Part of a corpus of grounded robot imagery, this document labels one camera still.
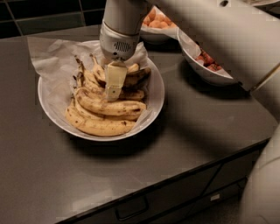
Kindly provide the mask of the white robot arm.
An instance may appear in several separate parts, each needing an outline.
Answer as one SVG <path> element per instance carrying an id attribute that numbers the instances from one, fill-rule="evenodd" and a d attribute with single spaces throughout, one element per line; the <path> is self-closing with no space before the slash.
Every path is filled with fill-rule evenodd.
<path id="1" fill-rule="evenodd" d="M 142 22 L 158 7 L 276 119 L 244 189 L 239 224 L 280 224 L 280 19 L 242 0 L 107 0 L 101 49 L 128 60 Z"/>

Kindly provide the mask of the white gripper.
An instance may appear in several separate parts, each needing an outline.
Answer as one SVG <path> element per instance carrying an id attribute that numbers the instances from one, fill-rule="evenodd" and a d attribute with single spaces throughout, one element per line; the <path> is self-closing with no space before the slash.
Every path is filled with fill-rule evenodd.
<path id="1" fill-rule="evenodd" d="M 130 59 L 140 38 L 140 23 L 132 22 L 120 31 L 102 21 L 100 45 L 103 55 L 112 61 L 105 66 L 105 94 L 109 102 L 116 101 L 122 92 L 128 68 L 123 61 Z"/>

